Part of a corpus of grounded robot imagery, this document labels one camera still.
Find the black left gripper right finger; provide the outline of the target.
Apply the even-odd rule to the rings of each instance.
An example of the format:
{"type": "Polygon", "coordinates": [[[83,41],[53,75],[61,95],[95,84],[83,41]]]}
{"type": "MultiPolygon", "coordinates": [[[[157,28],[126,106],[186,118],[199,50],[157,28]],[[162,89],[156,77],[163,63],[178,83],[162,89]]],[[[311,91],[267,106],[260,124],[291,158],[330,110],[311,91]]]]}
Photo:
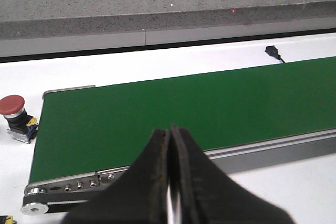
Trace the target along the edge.
{"type": "Polygon", "coordinates": [[[293,223],[283,209],[259,198],[219,169],[188,129],[172,125],[171,182],[181,223],[293,223]]]}

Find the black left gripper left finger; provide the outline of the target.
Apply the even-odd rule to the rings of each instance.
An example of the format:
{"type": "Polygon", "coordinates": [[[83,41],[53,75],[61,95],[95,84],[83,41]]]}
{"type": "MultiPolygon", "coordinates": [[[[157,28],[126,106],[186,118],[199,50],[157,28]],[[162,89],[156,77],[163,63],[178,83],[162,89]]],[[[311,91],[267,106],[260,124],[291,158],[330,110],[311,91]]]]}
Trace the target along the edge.
{"type": "Polygon", "coordinates": [[[122,176],[88,202],[70,210],[63,223],[167,223],[167,151],[170,134],[156,129],[122,176]]]}

